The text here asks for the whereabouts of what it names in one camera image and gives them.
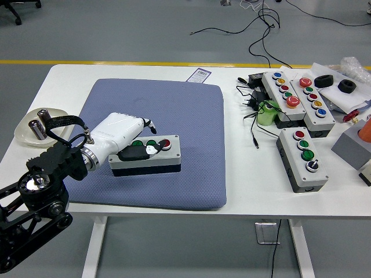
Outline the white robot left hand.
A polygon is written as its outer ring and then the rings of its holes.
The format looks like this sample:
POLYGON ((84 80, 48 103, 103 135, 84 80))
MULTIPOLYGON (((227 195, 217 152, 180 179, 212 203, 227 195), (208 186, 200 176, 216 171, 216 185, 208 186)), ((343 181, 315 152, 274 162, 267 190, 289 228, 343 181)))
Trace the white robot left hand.
POLYGON ((92 167, 98 168, 109 155, 117 154, 129 146, 146 127, 153 134, 157 133, 150 119, 113 112, 90 132, 92 141, 84 144, 83 154, 92 167))

